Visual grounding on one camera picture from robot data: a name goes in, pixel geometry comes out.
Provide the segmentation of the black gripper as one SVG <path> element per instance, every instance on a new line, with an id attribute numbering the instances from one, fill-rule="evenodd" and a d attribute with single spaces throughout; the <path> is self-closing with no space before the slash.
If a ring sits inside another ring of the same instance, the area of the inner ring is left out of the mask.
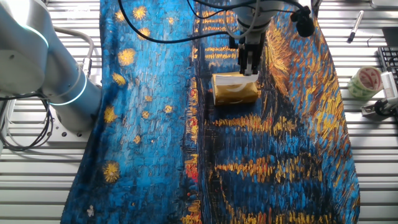
<path id="1" fill-rule="evenodd" d="M 249 53 L 252 53 L 252 60 L 249 62 L 250 75 L 258 74 L 258 65 L 262 57 L 262 52 L 264 49 L 264 44 L 260 42 L 259 44 L 238 44 L 238 59 L 240 66 L 240 74 L 249 75 L 247 72 L 247 60 L 245 59 Z"/>

